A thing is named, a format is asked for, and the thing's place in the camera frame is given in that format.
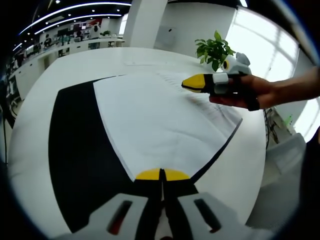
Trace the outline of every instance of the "white sheet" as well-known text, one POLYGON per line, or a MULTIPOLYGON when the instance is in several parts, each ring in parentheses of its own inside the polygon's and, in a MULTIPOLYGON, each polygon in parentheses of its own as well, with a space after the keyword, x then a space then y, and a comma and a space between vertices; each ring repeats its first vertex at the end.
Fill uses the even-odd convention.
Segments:
POLYGON ((181 88, 181 73, 136 73, 94 83, 104 128, 128 176, 169 168, 192 177, 240 122, 231 107, 181 88))

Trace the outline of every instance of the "white table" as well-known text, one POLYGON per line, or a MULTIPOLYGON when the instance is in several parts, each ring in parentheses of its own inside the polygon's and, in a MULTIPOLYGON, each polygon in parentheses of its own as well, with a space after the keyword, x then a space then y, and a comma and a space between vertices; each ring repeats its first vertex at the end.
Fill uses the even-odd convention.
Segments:
MULTIPOLYGON (((198 59, 182 54, 146 48, 103 48, 57 59, 30 90, 12 131, 9 177, 22 208, 49 238, 70 233, 55 198, 48 160, 50 120, 58 91, 108 76, 160 70, 208 72, 198 59), (142 66, 139 62, 154 65, 142 66)), ((259 193, 266 137, 262 111, 239 112, 243 121, 234 137, 195 185, 200 192, 209 192, 234 209, 244 224, 259 193)))

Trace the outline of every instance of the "computer monitor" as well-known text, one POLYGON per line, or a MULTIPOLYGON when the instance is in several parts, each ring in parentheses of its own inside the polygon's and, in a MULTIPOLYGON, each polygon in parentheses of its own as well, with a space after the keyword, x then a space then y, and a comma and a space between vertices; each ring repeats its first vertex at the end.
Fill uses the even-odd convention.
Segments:
POLYGON ((59 30, 57 36, 62 37, 64 35, 68 35, 68 34, 69 34, 69 29, 65 28, 65 29, 59 30))

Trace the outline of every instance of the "finger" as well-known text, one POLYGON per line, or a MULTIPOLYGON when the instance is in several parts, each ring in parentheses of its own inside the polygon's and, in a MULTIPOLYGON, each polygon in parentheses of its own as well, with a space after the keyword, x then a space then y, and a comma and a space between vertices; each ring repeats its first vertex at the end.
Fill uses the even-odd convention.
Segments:
POLYGON ((218 96, 210 96, 209 101, 214 104, 222 104, 223 103, 221 100, 221 97, 218 97, 218 96))
POLYGON ((222 104, 226 106, 233 106, 233 107, 238 107, 238 108, 247 108, 247 104, 245 101, 242 99, 236 99, 232 97, 216 97, 216 96, 211 96, 209 97, 209 101, 211 103, 215 104, 222 104))

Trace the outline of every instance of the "hand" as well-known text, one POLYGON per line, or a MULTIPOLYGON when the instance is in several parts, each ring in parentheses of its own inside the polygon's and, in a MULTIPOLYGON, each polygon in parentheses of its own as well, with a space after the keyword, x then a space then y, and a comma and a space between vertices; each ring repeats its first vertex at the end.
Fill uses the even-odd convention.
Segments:
MULTIPOLYGON (((272 82, 257 76, 247 75, 241 77, 241 83, 247 85, 256 92, 260 109, 267 109, 277 105, 276 93, 272 82)), ((245 101, 239 98, 211 96, 209 97, 209 100, 211 103, 215 104, 235 106, 245 109, 248 108, 245 101)))

